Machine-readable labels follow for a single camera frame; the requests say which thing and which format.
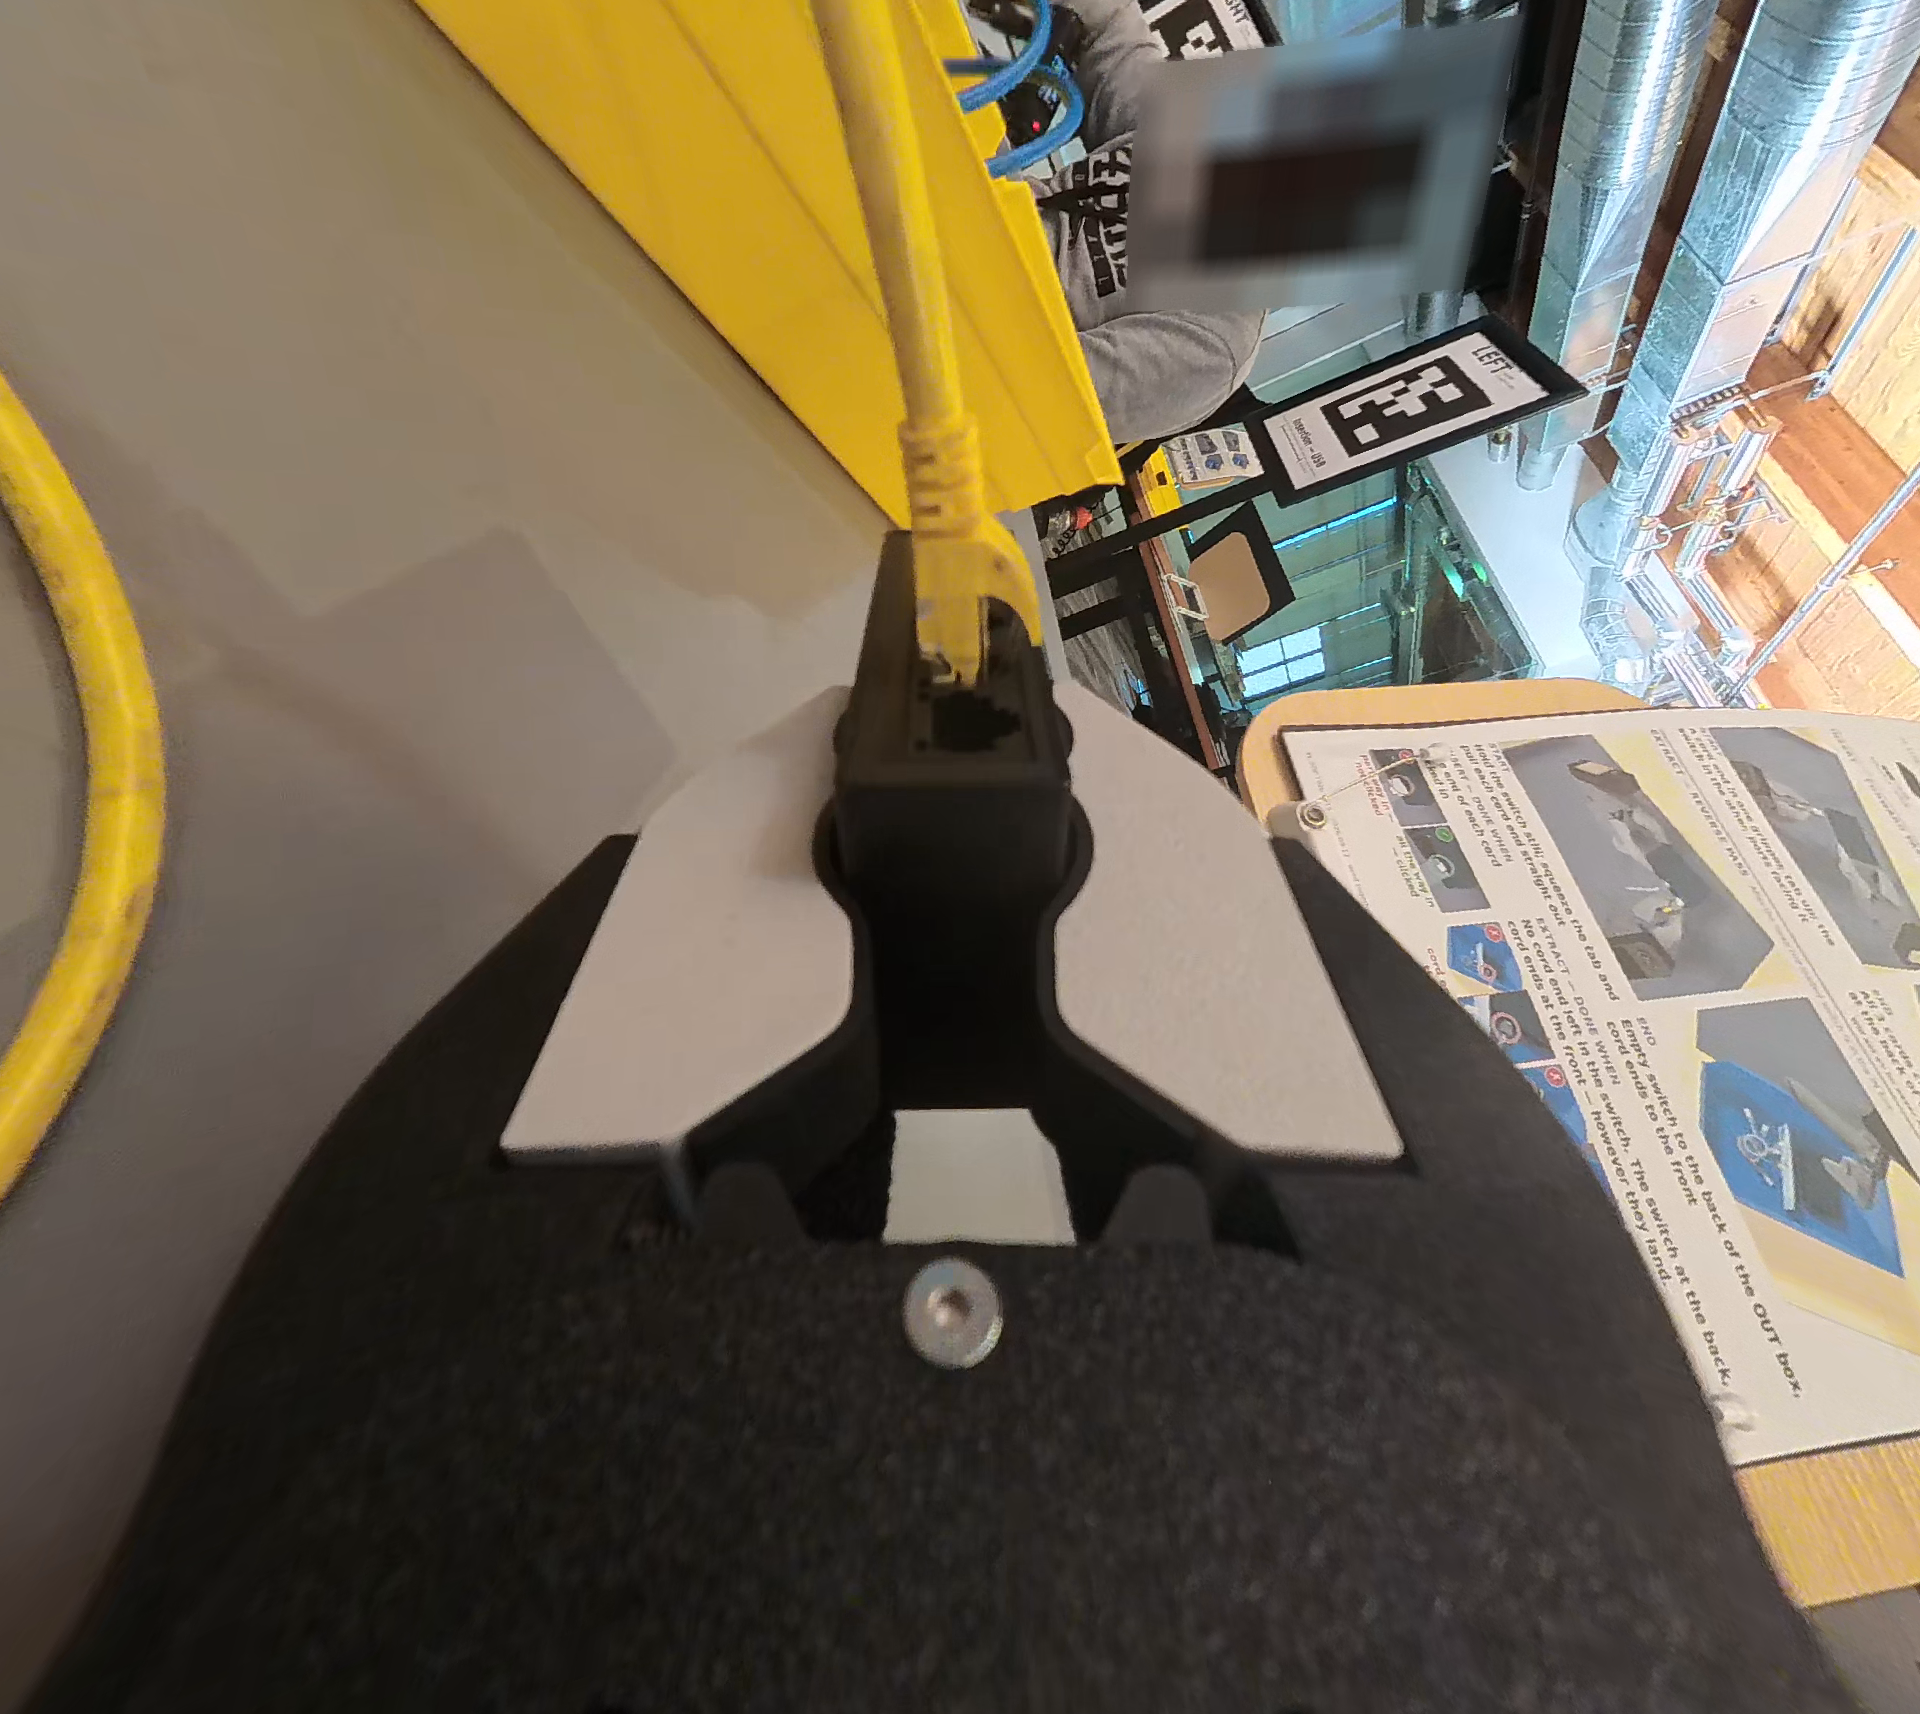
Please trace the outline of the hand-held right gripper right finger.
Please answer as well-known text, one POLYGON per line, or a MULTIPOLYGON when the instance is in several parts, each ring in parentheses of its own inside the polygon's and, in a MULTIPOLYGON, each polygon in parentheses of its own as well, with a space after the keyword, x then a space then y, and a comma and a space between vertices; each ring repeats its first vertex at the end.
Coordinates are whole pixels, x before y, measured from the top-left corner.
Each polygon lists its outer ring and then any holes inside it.
POLYGON ((1083 885, 1053 930, 1072 1036, 1272 1173, 1403 1179, 1403 1138, 1273 842, 1212 773, 1053 686, 1083 885))

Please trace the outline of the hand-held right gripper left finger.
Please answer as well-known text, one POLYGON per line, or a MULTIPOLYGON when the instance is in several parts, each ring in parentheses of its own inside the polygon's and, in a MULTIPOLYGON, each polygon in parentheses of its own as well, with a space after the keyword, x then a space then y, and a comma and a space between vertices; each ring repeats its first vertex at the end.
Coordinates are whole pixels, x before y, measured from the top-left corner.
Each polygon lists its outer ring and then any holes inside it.
POLYGON ((640 1166, 691 1212, 744 1166, 800 1202, 865 1133, 870 999, 815 860, 849 697, 823 689, 643 822, 499 1131, 505 1163, 640 1166))

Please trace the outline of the black network switch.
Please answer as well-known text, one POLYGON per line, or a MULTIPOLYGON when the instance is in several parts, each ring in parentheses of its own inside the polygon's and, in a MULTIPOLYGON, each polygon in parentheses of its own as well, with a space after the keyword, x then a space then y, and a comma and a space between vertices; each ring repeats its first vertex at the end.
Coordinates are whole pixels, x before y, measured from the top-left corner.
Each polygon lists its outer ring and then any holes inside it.
POLYGON ((1041 920, 1072 858, 1072 735, 1044 646, 985 605, 975 685, 922 659, 907 532, 879 547, 831 735, 829 860, 899 1110, 1013 1110, 1039 1095, 1041 920))

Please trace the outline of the yellow plastic bin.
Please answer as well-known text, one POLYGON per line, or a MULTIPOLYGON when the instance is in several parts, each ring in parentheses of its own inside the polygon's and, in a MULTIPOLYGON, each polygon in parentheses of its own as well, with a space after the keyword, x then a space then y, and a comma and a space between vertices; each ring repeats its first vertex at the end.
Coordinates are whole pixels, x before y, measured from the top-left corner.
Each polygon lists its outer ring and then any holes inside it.
MULTIPOLYGON (((412 0, 895 524, 899 380, 805 0, 412 0)), ((1119 479, 1028 185, 945 61, 958 0, 886 0, 991 510, 1119 479)))

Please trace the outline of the black-white marker tag sign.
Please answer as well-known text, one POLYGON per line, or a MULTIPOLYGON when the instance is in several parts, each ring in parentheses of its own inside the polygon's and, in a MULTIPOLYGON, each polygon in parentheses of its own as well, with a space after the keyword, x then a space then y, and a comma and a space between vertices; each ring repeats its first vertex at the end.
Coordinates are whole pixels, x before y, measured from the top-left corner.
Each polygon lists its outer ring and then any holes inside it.
POLYGON ((1172 62, 1281 46, 1280 28, 1264 0, 1139 0, 1139 8, 1172 62))
POLYGON ((1587 389, 1484 314, 1246 420, 1260 482, 1301 503, 1586 400, 1587 389))

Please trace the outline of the silver ventilation duct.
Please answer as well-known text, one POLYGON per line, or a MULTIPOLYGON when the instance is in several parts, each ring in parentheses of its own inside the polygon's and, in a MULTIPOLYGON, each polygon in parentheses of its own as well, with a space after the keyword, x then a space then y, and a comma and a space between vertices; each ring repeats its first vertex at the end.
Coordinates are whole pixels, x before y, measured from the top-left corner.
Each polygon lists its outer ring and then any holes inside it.
POLYGON ((1545 493, 1592 428, 1718 0, 1586 0, 1554 150, 1527 341, 1581 384, 1518 437, 1515 485, 1545 493))
POLYGON ((1581 628, 1600 677, 1627 694, 1654 683, 1627 584, 1667 506, 1682 411, 1745 382, 1915 44, 1915 0, 1756 0, 1608 426, 1611 479, 1574 524, 1592 559, 1581 628))

